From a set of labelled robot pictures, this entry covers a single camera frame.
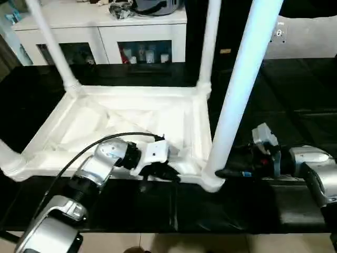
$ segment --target black cable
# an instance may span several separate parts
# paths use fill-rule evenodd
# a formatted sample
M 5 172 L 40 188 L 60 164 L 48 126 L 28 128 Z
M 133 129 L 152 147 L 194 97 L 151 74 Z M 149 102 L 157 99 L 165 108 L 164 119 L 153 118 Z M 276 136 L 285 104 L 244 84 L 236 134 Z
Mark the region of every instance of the black cable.
M 142 132 L 129 132 L 129 133 L 117 133 L 117 134 L 112 134 L 112 135 L 108 135 L 104 138 L 101 138 L 98 141 L 95 141 L 94 143 L 90 144 L 89 146 L 87 146 L 85 149 L 83 149 L 80 153 L 78 153 L 55 177 L 55 179 L 53 180 L 53 182 L 51 183 L 51 185 L 49 186 L 49 188 L 46 190 L 46 192 L 44 193 L 44 196 L 42 198 L 42 200 L 40 201 L 34 215 L 33 215 L 33 219 L 35 219 L 38 215 L 38 213 L 40 212 L 41 206 L 43 205 L 45 199 L 47 198 L 47 196 L 49 195 L 51 189 L 53 188 L 53 186 L 55 185 L 55 183 L 60 179 L 60 177 L 63 175 L 63 173 L 70 167 L 70 165 L 73 164 L 74 161 L 76 161 L 81 155 L 83 155 L 86 151 L 88 151 L 90 148 L 92 148 L 93 146 L 100 144 L 103 141 L 112 139 L 112 138 L 117 138 L 117 137 L 121 137 L 121 136 L 126 136 L 126 135 L 145 135 L 145 136 L 150 136 L 150 137 L 154 137 L 155 141 L 159 141 L 159 140 L 164 140 L 164 137 L 160 137 L 159 135 L 156 134 L 152 134 L 152 133 L 142 133 Z

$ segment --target black tabletop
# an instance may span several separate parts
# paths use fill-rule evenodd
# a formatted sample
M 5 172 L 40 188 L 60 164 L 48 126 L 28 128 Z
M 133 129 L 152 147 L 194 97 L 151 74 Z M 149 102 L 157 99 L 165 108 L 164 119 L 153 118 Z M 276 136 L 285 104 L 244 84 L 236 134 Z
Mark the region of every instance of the black tabletop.
M 263 63 L 235 145 L 266 122 L 286 145 L 312 144 L 337 156 L 335 59 Z M 184 64 L 74 66 L 85 85 L 194 86 Z M 209 115 L 215 131 L 231 70 L 213 74 Z M 64 94 L 54 67 L 18 67 L 0 83 L 0 138 L 21 152 Z M 14 182 L 0 176 L 0 229 L 24 230 L 53 178 Z M 58 183 L 60 188 L 66 179 Z M 110 180 L 82 231 L 97 232 L 325 232 L 324 219 L 300 181 L 232 179 L 217 193 L 193 184 Z

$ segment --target white pole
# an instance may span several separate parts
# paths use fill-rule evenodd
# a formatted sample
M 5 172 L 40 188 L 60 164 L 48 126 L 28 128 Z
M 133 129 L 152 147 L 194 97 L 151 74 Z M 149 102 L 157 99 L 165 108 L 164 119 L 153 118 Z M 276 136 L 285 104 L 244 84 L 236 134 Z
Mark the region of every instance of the white pole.
M 206 89 L 208 92 L 211 91 L 211 75 L 220 9 L 221 0 L 209 0 L 199 80 L 197 82 L 198 88 Z
M 66 92 L 73 97 L 78 97 L 81 93 L 81 85 L 74 77 L 63 53 L 60 45 L 57 43 L 50 27 L 48 26 L 41 10 L 38 0 L 26 0 L 26 3 L 31 11 L 32 16 L 35 18 L 43 36 L 46 39 L 48 50 L 54 60 L 54 63 L 63 79 L 63 85 Z
M 226 165 L 282 3 L 283 0 L 253 0 L 216 127 L 212 150 L 203 170 L 204 184 L 212 191 L 217 191 L 224 182 L 214 172 Z
M 14 152 L 0 139 L 0 168 L 5 175 L 21 171 L 26 166 L 25 158 Z

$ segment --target white plastic tray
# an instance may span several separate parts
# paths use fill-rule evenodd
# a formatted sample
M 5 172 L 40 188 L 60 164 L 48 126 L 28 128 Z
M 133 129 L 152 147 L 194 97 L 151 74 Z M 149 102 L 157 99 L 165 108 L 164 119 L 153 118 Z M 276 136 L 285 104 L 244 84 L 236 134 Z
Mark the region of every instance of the white plastic tray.
M 87 96 L 67 93 L 23 151 L 25 170 L 8 175 L 22 181 L 31 176 L 55 176 L 78 152 L 103 136 L 121 132 L 152 132 L 178 149 L 182 182 L 200 183 L 211 149 L 207 96 L 195 87 L 83 86 Z M 124 137 L 137 144 L 143 136 Z M 64 174 L 71 176 L 93 149 Z M 132 178 L 125 169 L 112 177 Z

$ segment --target white frame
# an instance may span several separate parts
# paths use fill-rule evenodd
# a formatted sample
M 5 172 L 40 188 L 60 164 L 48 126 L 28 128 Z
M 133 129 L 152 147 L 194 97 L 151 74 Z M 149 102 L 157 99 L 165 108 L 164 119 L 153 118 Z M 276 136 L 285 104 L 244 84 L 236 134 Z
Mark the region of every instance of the white frame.
M 103 42 L 97 27 L 52 29 L 58 43 L 88 43 L 96 64 L 108 64 Z M 46 44 L 40 30 L 15 31 L 34 65 L 48 65 L 37 44 Z
M 110 64 L 121 64 L 118 42 L 171 41 L 172 62 L 185 62 L 186 24 L 99 27 Z

